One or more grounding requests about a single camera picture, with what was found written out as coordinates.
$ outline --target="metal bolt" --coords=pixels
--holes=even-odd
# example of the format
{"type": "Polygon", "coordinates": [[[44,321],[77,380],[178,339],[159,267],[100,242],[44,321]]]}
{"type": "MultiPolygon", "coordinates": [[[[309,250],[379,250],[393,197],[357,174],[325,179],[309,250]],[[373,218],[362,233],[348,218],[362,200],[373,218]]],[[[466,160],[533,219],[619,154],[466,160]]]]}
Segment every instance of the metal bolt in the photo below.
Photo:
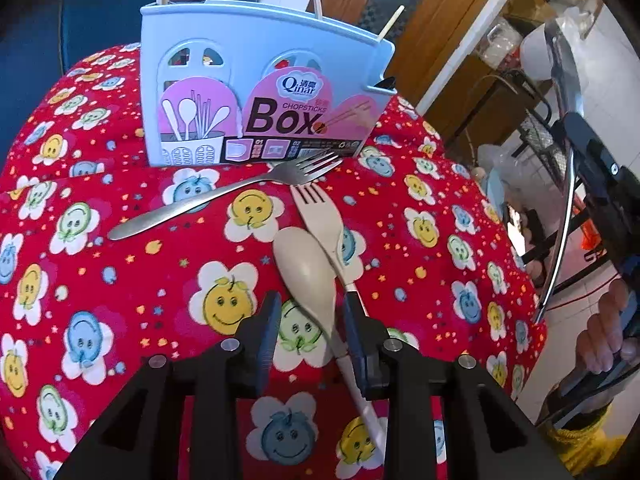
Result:
{"type": "Polygon", "coordinates": [[[220,343],[220,348],[227,352],[233,352],[240,347],[240,342],[235,337],[229,337],[220,343]]]}
{"type": "Polygon", "coordinates": [[[467,370],[471,370],[471,368],[476,366],[476,360],[469,354],[462,354],[458,358],[458,364],[467,370]]]}
{"type": "Polygon", "coordinates": [[[152,368],[162,368],[165,364],[166,357],[160,354],[153,355],[149,359],[149,366],[151,366],[152,368]]]}
{"type": "Polygon", "coordinates": [[[402,348],[402,341],[395,338],[389,338],[383,343],[383,346],[390,352],[397,352],[402,348]]]}

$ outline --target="blue smiley face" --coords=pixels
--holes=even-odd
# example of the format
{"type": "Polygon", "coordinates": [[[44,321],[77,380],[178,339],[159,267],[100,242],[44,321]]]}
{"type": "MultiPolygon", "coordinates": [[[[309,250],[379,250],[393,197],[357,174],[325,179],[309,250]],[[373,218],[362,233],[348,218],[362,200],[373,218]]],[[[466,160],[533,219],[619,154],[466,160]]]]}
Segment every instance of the blue smiley face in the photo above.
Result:
{"type": "MultiPolygon", "coordinates": [[[[197,176],[192,175],[184,182],[178,184],[174,189],[174,202],[178,202],[178,200],[185,200],[186,198],[191,198],[193,196],[199,195],[200,193],[206,193],[207,191],[213,190],[213,186],[211,185],[211,181],[205,176],[197,176]]],[[[197,213],[198,211],[202,211],[208,203],[204,203],[193,209],[189,209],[189,213],[197,213]]]]}
{"type": "Polygon", "coordinates": [[[436,456],[440,456],[444,450],[444,424],[441,420],[434,420],[433,429],[436,434],[436,456]]]}
{"type": "Polygon", "coordinates": [[[353,237],[351,230],[345,226],[342,231],[342,260],[345,264],[349,263],[352,256],[356,252],[356,239],[353,237]]]}
{"type": "Polygon", "coordinates": [[[520,344],[527,341],[527,324],[521,319],[516,321],[516,341],[520,344]]]}
{"type": "Polygon", "coordinates": [[[276,412],[262,432],[262,450],[269,460],[296,465],[314,450],[316,434],[302,412],[276,412]]]}
{"type": "Polygon", "coordinates": [[[394,167],[386,157],[368,156],[366,158],[366,163],[367,166],[379,174],[379,176],[392,176],[394,174],[394,167]]]}
{"type": "Polygon", "coordinates": [[[458,302],[460,303],[463,316],[465,316],[465,319],[469,323],[477,323],[480,321],[480,303],[471,292],[468,290],[460,292],[458,302]]]}
{"type": "Polygon", "coordinates": [[[102,345],[102,330],[96,317],[84,310],[73,314],[66,329],[66,342],[71,360],[83,368],[90,367],[102,345]]]}
{"type": "Polygon", "coordinates": [[[98,173],[98,164],[90,160],[81,160],[76,162],[69,169],[69,176],[83,176],[98,173]]]}
{"type": "Polygon", "coordinates": [[[118,85],[118,83],[120,82],[120,79],[121,79],[121,78],[119,78],[119,77],[117,77],[117,76],[116,76],[116,77],[110,77],[110,78],[108,78],[107,80],[103,81],[103,82],[100,84],[100,86],[101,86],[102,88],[114,88],[115,86],[117,86],[117,85],[118,85]]]}
{"type": "Polygon", "coordinates": [[[0,254],[0,283],[6,285],[11,281],[16,267],[15,245],[9,244],[0,254]]]}
{"type": "Polygon", "coordinates": [[[463,176],[464,178],[471,178],[471,175],[469,175],[469,172],[462,164],[454,164],[451,169],[454,173],[459,174],[459,176],[463,176]]]}
{"type": "Polygon", "coordinates": [[[458,223],[462,225],[462,227],[467,227],[469,224],[471,224],[471,215],[464,209],[462,209],[459,205],[453,206],[451,210],[453,211],[456,220],[458,220],[458,223]]]}
{"type": "Polygon", "coordinates": [[[31,146],[35,142],[38,142],[46,133],[47,127],[44,124],[39,124],[36,129],[33,130],[26,139],[24,139],[24,145],[31,146]]]}

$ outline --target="pink label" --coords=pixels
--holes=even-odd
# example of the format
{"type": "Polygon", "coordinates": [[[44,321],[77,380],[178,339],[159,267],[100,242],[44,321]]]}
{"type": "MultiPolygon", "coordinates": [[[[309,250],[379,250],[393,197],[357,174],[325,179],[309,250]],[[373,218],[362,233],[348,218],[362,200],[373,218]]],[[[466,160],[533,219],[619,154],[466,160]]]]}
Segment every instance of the pink label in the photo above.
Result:
{"type": "Polygon", "coordinates": [[[252,90],[242,109],[248,136],[315,136],[314,125],[331,107],[331,83],[308,67],[276,70],[252,90]]]}
{"type": "Polygon", "coordinates": [[[238,113],[238,100],[224,83],[209,77],[188,77],[162,94],[158,132],[164,141],[236,136],[238,113]]]}

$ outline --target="spoon handle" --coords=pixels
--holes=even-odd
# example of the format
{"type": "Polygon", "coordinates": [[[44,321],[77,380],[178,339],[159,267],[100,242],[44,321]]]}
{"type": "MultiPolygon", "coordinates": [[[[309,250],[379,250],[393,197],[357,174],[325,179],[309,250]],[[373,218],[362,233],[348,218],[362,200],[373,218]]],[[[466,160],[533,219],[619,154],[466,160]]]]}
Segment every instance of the spoon handle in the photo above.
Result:
{"type": "Polygon", "coordinates": [[[353,373],[353,365],[351,365],[351,358],[346,355],[344,357],[337,358],[335,360],[338,368],[340,368],[340,373],[344,378],[344,382],[347,384],[349,389],[349,393],[351,394],[351,399],[356,404],[358,409],[358,413],[364,420],[364,423],[367,427],[367,431],[369,431],[369,436],[375,442],[376,447],[379,452],[382,453],[382,457],[385,457],[385,447],[386,447],[386,430],[380,424],[380,420],[376,415],[376,410],[373,409],[373,405],[366,399],[362,397],[360,393],[360,389],[356,384],[356,376],[353,373]]]}

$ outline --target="chopstick box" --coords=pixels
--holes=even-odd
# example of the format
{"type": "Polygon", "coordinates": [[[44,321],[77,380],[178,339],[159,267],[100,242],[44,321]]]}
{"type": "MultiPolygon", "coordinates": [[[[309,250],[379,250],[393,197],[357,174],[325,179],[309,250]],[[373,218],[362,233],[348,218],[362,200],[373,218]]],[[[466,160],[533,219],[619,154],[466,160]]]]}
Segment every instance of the chopstick box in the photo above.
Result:
{"type": "Polygon", "coordinates": [[[142,7],[140,91],[152,166],[355,156],[395,90],[394,46],[253,2],[142,7]]]}

